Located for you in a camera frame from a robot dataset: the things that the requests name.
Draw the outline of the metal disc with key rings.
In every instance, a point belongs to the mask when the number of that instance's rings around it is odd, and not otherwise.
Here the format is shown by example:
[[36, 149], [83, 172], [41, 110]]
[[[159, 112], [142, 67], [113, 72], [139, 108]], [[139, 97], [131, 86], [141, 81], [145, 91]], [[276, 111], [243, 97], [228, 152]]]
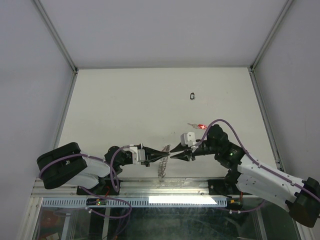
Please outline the metal disc with key rings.
[[[162, 149], [162, 152], [169, 152], [170, 150], [171, 150], [171, 145], [168, 144]], [[159, 160], [157, 176], [160, 179], [163, 179], [166, 176], [166, 167], [167, 167], [168, 159], [169, 159], [168, 156], [164, 156]]]

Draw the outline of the red handled key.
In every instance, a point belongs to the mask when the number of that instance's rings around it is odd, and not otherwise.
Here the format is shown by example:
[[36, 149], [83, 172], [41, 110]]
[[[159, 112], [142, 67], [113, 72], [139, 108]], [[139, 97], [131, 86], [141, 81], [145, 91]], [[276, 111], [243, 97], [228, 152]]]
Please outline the red handled key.
[[201, 130], [207, 129], [207, 126], [205, 124], [188, 123], [188, 125], [192, 126], [194, 129], [201, 129]]

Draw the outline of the black white key tag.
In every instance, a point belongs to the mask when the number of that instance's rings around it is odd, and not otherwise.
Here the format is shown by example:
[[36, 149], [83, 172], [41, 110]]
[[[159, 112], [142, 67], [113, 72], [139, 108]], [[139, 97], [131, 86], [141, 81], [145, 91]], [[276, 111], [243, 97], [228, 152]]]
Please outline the black white key tag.
[[194, 94], [193, 92], [190, 94], [190, 99], [191, 99], [191, 100], [194, 100], [194, 99], [195, 99], [195, 94]]

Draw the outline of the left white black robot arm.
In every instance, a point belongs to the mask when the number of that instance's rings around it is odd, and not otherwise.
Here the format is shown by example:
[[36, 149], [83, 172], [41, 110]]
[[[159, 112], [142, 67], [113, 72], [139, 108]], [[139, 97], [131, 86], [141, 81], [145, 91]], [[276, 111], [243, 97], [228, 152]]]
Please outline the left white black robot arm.
[[159, 151], [141, 144], [122, 147], [112, 146], [103, 158], [84, 153], [78, 143], [70, 142], [47, 153], [36, 160], [38, 177], [47, 190], [64, 184], [84, 187], [93, 194], [100, 194], [105, 188], [105, 178], [111, 187], [120, 191], [118, 175], [126, 165], [149, 167], [151, 163], [168, 157], [168, 151]]

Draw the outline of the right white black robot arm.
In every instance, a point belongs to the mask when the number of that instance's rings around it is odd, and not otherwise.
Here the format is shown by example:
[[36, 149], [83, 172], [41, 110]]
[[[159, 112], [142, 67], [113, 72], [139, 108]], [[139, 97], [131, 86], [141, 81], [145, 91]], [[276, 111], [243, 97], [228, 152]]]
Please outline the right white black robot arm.
[[261, 163], [242, 143], [232, 143], [218, 124], [209, 126], [201, 139], [196, 139], [194, 132], [182, 134], [180, 143], [170, 152], [173, 159], [187, 162], [213, 155], [228, 170], [223, 182], [226, 192], [240, 191], [262, 198], [308, 228], [320, 218], [320, 184], [316, 179], [301, 179]]

